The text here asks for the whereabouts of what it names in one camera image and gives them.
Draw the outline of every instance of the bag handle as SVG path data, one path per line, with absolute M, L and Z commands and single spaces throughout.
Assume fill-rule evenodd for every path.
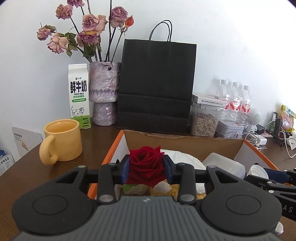
M 171 38 L 172 38 L 172 32 L 173 32 L 173 25 L 172 25 L 172 22 L 171 22 L 170 20 L 164 20 L 164 21 L 160 22 L 158 25 L 160 25 L 160 24 L 162 24 L 162 23 L 165 23 L 165 24 L 168 26 L 168 40 L 167 40 L 167 42 L 170 42 L 170 40 L 171 40 Z M 154 29 L 151 31 L 150 36 L 149 36 L 149 40 L 151 40 L 152 35 L 153 35 L 153 32 L 154 32 L 154 30 L 158 27 L 158 25 L 156 25 L 156 26 L 154 27 Z

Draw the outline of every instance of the sunflower seeds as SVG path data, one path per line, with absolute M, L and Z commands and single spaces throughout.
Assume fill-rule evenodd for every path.
M 196 113 L 192 118 L 191 134 L 200 137 L 214 137 L 219 120 L 211 114 Z

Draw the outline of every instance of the wooden table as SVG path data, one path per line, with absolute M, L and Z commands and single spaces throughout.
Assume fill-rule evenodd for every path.
M 0 177 L 0 241 L 8 241 L 18 233 L 11 208 L 19 196 L 76 166 L 98 168 L 118 133 L 116 126 L 103 127 L 93 124 L 92 128 L 81 130 L 83 153 L 77 159 L 45 166 L 39 159 L 38 145 L 7 170 Z M 296 158 L 289 159 L 284 147 L 279 147 L 271 140 L 266 146 L 267 150 L 263 153 L 280 170 L 296 167 Z M 281 222 L 284 225 L 281 238 L 284 241 L 295 241 L 296 222 L 285 217 L 282 217 Z

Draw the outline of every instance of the cow illustration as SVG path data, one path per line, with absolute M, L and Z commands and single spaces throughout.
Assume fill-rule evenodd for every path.
M 72 110 L 72 115 L 73 115 L 73 117 L 83 116 L 83 113 L 84 113 L 84 107 L 81 107 L 81 108 L 79 108 L 79 109 L 77 109 L 77 110 L 74 110 L 74 109 L 73 109 L 73 106 L 72 106 L 71 110 Z

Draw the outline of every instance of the white plastic bottle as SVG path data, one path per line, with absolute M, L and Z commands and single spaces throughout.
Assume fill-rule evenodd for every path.
M 215 95 L 216 99 L 227 101 L 227 105 L 225 109 L 222 110 L 220 120 L 226 119 L 226 108 L 228 107 L 228 104 L 229 104 L 229 92 L 227 89 L 227 85 L 228 85 L 228 80 L 221 80 L 221 86 L 219 87 Z
M 238 92 L 239 83 L 233 82 L 232 89 L 229 93 L 229 105 L 227 107 L 226 120 L 236 121 L 237 114 L 241 105 L 241 97 Z
M 238 113 L 237 120 L 242 125 L 245 125 L 246 119 L 248 118 L 248 113 L 251 107 L 251 95 L 250 95 L 250 87 L 247 85 L 244 85 L 244 91 L 242 92 L 242 102 L 240 111 Z

